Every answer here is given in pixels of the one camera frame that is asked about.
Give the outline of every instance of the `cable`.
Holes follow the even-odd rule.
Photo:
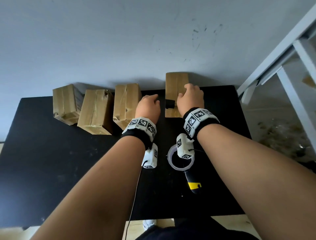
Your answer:
[[[128,226],[130,225],[130,222],[131,222],[131,217],[132,217],[133,208],[134,208],[134,204],[135,204],[135,199],[136,199],[137,187],[138,187],[138,182],[139,182],[139,179],[140,179],[140,174],[142,173],[144,164],[147,163],[147,162],[148,162],[148,160],[146,160],[146,161],[143,163],[142,168],[141,168],[140,173],[139,173],[139,176],[138,176],[138,180],[137,180],[137,184],[136,184],[135,197],[134,197],[134,201],[133,201],[133,205],[132,205],[132,210],[131,210],[131,214],[130,214],[130,219],[128,220],[127,228],[126,228],[126,231],[125,231],[125,240],[126,240],[126,237],[127,237]]]
[[[202,153],[206,153],[206,152],[204,152],[204,151],[202,151],[202,150],[197,150],[197,149],[189,149],[189,151],[192,151],[192,150],[194,150],[194,151],[198,151],[198,152],[202,152]]]

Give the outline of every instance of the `shoe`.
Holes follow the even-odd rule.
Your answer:
[[[143,220],[143,228],[145,231],[149,229],[152,225],[156,225],[156,224],[157,224],[156,219]]]

